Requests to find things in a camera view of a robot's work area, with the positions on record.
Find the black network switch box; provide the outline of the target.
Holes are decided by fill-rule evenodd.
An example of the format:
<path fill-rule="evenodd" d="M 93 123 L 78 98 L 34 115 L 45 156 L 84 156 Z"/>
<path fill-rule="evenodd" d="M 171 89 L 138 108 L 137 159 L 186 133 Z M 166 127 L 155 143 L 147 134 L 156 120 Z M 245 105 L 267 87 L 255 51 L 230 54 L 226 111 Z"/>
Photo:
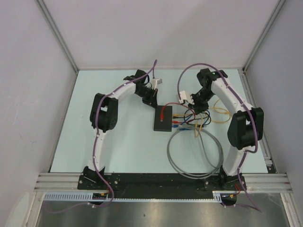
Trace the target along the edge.
<path fill-rule="evenodd" d="M 172 131 L 172 106 L 168 105 L 163 110 L 163 105 L 158 105 L 155 109 L 153 130 L 159 132 Z"/>

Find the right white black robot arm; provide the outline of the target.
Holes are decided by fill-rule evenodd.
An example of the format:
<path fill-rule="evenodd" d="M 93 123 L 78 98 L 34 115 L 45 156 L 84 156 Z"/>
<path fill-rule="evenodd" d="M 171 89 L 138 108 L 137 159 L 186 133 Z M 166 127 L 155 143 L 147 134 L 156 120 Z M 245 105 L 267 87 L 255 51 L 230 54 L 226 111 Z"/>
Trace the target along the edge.
<path fill-rule="evenodd" d="M 230 150 L 220 167 L 218 184 L 224 190 L 231 189 L 235 182 L 241 183 L 242 166 L 249 153 L 256 153 L 258 141 L 263 137 L 264 111 L 245 101 L 228 80 L 223 70 L 211 72 L 202 69 L 197 74 L 201 89 L 191 95 L 192 103 L 188 106 L 199 114 L 208 110 L 208 102 L 218 96 L 232 119 L 227 130 Z"/>

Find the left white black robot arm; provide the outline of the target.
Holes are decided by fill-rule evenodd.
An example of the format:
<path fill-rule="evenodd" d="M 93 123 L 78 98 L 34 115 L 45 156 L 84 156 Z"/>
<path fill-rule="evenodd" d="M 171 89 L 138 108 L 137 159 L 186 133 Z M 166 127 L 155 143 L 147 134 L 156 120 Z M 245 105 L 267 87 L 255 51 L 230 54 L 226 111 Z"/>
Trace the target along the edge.
<path fill-rule="evenodd" d="M 90 121 L 94 130 L 93 154 L 88 165 L 83 169 L 84 179 L 88 180 L 94 189 L 101 188 L 105 183 L 103 176 L 106 167 L 106 142 L 108 134 L 118 121 L 118 105 L 130 95 L 136 94 L 142 102 L 152 108 L 157 108 L 157 86 L 162 79 L 143 70 L 137 70 L 134 75 L 124 78 L 122 85 L 108 95 L 97 93 L 90 112 Z"/>

